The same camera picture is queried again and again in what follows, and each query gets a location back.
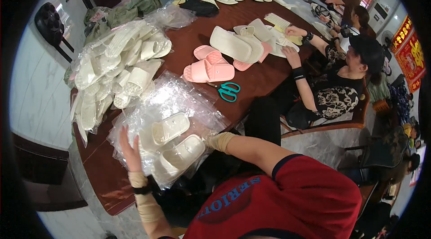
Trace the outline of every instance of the ponytail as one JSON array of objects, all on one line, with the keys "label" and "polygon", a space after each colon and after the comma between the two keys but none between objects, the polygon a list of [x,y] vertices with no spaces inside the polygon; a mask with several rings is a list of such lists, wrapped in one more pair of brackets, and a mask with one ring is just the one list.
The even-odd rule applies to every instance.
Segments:
[{"label": "ponytail", "polygon": [[375,86],[380,85],[381,80],[382,80],[381,72],[370,75],[370,82]]},{"label": "ponytail", "polygon": [[367,9],[358,5],[353,7],[353,11],[355,12],[355,15],[359,17],[359,24],[361,25],[359,33],[368,35],[368,21],[370,21],[370,14],[368,13]]}]

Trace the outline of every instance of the red t-shirt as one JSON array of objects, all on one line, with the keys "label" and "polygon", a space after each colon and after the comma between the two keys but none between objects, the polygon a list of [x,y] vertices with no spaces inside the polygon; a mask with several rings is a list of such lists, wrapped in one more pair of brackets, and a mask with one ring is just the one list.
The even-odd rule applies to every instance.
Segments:
[{"label": "red t-shirt", "polygon": [[190,223],[184,239],[347,239],[361,206],[357,185],[300,154],[277,163],[272,178],[237,176],[221,184]]}]

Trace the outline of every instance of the plastic bag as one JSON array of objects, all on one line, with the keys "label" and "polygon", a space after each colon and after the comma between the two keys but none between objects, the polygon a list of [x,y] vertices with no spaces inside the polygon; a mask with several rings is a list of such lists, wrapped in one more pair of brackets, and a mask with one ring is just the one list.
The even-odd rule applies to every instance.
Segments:
[{"label": "plastic bag", "polygon": [[194,12],[174,5],[165,5],[145,17],[149,23],[165,30],[183,28],[196,19],[197,16]]},{"label": "plastic bag", "polygon": [[131,145],[139,135],[144,173],[152,174],[159,187],[166,189],[208,152],[203,141],[224,130],[228,122],[213,106],[216,95],[168,71],[154,82],[154,90],[135,109],[116,118],[107,140],[115,148],[113,157],[127,166],[119,146],[119,130],[129,125]]},{"label": "plastic bag", "polygon": [[164,32],[145,20],[130,21],[89,43],[71,63],[68,85],[78,94],[71,121],[78,124],[84,146],[112,103],[124,109],[136,106],[154,88],[160,57],[172,51]]}]

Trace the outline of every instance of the brown shirt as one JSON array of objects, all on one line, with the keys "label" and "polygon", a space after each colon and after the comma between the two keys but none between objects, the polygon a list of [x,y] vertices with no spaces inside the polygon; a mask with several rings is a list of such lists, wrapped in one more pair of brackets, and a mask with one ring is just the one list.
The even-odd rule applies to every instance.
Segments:
[{"label": "brown shirt", "polygon": [[358,6],[361,1],[360,0],[342,0],[344,3],[344,13],[343,13],[343,21],[348,23],[350,26],[353,25],[352,22],[352,10],[355,6]]}]

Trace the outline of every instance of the pink slipper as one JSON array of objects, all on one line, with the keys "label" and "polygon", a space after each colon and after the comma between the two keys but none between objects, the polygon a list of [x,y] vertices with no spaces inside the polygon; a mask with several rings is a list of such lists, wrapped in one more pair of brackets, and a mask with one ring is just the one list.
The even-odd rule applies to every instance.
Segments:
[{"label": "pink slipper", "polygon": [[229,64],[223,57],[220,51],[212,48],[211,46],[199,46],[193,51],[194,56],[198,60],[206,59],[210,64]]},{"label": "pink slipper", "polygon": [[[262,57],[258,60],[258,62],[260,63],[262,63],[263,60],[266,58],[266,56],[272,52],[272,46],[270,46],[268,43],[262,42],[262,46],[263,46],[263,54],[262,54]],[[237,70],[245,71],[248,68],[250,68],[251,65],[253,65],[253,63],[245,63],[234,59],[234,67]]]},{"label": "pink slipper", "polygon": [[233,79],[234,66],[230,64],[210,64],[207,59],[195,62],[184,68],[185,80],[195,83],[220,82]]}]

